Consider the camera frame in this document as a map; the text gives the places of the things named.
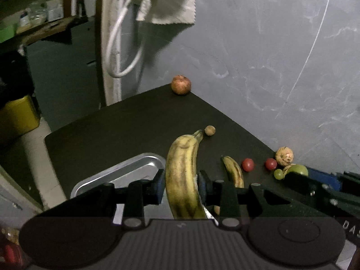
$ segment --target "blue part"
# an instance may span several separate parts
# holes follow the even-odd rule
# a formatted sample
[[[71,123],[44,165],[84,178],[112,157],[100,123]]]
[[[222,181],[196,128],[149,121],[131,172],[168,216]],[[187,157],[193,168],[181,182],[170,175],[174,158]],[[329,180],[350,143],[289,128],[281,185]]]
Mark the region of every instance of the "blue part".
[[[318,171],[317,169],[312,169],[311,167],[306,168],[309,171],[309,178],[312,178],[313,180],[319,181],[323,184],[327,184],[335,191],[340,191],[341,182],[337,179],[335,175]]]

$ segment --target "green grape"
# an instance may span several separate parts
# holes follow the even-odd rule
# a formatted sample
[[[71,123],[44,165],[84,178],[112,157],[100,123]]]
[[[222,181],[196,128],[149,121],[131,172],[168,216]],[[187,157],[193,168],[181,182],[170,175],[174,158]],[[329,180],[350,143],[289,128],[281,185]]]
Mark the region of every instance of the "green grape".
[[[284,178],[284,172],[281,170],[281,169],[276,169],[274,171],[274,177],[277,179],[277,180],[282,180]]]

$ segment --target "black table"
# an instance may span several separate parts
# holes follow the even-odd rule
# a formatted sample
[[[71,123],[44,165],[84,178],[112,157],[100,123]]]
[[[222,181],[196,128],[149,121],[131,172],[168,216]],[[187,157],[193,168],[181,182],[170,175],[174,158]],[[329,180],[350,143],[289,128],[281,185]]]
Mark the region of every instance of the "black table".
[[[177,137],[207,125],[216,133],[200,143],[197,170],[204,169],[212,180],[225,179],[221,156],[239,164],[249,157],[255,169],[243,172],[245,187],[252,182],[280,184],[264,167],[274,157],[269,147],[196,95],[175,95],[169,84],[102,108],[49,134],[45,143],[69,198],[79,181],[131,157],[151,152],[166,159]]]

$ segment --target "red object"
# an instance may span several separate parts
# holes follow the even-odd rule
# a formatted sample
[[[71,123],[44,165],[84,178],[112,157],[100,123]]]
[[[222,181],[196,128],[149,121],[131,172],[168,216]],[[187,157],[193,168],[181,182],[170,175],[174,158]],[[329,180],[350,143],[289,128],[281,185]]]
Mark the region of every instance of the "red object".
[[[244,161],[241,163],[241,166],[244,171],[251,172],[254,169],[255,164],[251,158],[245,158]]]
[[[6,263],[9,264],[15,264],[15,265],[21,265],[22,259],[21,259],[21,249],[18,245],[9,243],[5,245],[3,248],[4,252],[4,259]]]
[[[278,166],[278,163],[276,162],[276,160],[274,158],[268,158],[265,162],[265,167],[269,171],[276,169],[277,166]]]
[[[183,75],[176,75],[172,78],[171,89],[177,95],[185,95],[191,90],[191,81]]]

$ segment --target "nut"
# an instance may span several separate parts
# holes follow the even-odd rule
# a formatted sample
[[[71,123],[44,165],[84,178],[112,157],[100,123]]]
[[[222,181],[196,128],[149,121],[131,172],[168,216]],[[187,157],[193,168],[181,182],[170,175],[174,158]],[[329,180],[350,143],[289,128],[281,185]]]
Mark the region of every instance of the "nut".
[[[206,134],[207,136],[212,136],[212,135],[214,135],[214,134],[215,134],[215,127],[214,127],[214,126],[207,126],[207,127],[205,128],[205,134]]]

